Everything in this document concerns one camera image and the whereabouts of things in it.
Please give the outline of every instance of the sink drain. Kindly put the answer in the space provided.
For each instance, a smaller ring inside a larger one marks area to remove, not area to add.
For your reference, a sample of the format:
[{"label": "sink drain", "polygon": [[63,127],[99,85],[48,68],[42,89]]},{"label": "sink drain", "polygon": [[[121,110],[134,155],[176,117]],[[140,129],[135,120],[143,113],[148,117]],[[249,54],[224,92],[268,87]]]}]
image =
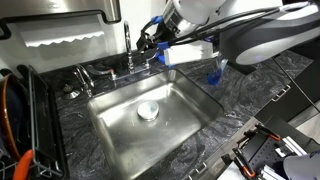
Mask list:
[{"label": "sink drain", "polygon": [[156,101],[146,101],[139,105],[138,115],[146,121],[153,121],[159,114],[159,104]]}]

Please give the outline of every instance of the blue object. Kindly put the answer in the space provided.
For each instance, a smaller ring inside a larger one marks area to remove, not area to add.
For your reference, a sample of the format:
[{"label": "blue object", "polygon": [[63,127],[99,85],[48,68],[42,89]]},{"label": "blue object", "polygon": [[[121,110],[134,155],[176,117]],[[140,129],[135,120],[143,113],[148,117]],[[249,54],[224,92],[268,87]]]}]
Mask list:
[{"label": "blue object", "polygon": [[165,60],[163,54],[160,55],[160,53],[159,53],[159,55],[157,56],[157,58],[158,58],[159,62],[161,62],[162,64],[166,64],[166,60]]},{"label": "blue object", "polygon": [[168,48],[170,48],[170,46],[169,46],[169,43],[168,43],[168,41],[166,41],[166,42],[160,42],[160,43],[158,43],[158,48],[160,48],[161,50],[166,50],[166,49],[168,49]]},{"label": "blue object", "polygon": [[206,42],[213,43],[214,42],[214,37],[213,36],[209,36],[209,37],[204,38],[203,40],[206,41]]},{"label": "blue object", "polygon": [[159,23],[161,23],[161,21],[162,21],[162,16],[155,16],[155,17],[151,18],[151,22],[153,24],[159,24]]},{"label": "blue object", "polygon": [[219,81],[220,81],[221,75],[222,75],[221,68],[216,70],[214,73],[209,73],[207,75],[208,83],[211,84],[211,85],[217,85],[219,83]]}]

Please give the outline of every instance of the kitchen faucet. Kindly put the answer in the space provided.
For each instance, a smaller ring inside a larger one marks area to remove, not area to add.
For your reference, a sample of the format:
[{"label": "kitchen faucet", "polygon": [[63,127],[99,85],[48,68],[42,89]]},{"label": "kitchen faucet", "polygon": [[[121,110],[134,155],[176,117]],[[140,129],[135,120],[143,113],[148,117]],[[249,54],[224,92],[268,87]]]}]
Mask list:
[{"label": "kitchen faucet", "polygon": [[[83,91],[87,92],[88,96],[91,97],[92,96],[92,91],[90,89],[91,87],[94,87],[94,83],[91,79],[91,77],[89,76],[87,70],[81,66],[80,64],[76,64],[76,69],[73,70],[73,74],[78,78],[78,80],[80,81]],[[84,74],[88,80],[88,83],[84,80],[83,75]]]},{"label": "kitchen faucet", "polygon": [[126,48],[128,54],[128,69],[130,74],[134,73],[134,64],[132,62],[132,50],[131,50],[131,39],[130,39],[130,31],[129,31],[129,24],[128,21],[124,22],[124,36],[126,41]]}]

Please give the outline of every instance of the dish drying rack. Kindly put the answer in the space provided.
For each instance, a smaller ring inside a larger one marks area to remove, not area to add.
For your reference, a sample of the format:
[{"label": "dish drying rack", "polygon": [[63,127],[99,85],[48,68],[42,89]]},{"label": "dish drying rack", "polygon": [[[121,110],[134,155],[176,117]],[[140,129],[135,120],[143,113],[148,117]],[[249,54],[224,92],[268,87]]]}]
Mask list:
[{"label": "dish drying rack", "polygon": [[[32,66],[29,66],[28,79],[31,113],[29,134],[33,150],[29,179],[67,179],[67,161],[54,93]],[[11,157],[3,155],[0,159],[0,179],[12,179],[17,164]]]}]

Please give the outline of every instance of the stainless steel sink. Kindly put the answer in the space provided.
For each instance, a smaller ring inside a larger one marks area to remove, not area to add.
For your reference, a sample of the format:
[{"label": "stainless steel sink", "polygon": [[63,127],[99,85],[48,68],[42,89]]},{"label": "stainless steel sink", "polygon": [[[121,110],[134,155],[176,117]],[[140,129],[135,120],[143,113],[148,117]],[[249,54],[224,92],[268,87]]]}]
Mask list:
[{"label": "stainless steel sink", "polygon": [[[156,101],[145,121],[137,108]],[[223,112],[219,103],[177,70],[98,95],[88,110],[115,179],[135,179]]]}]

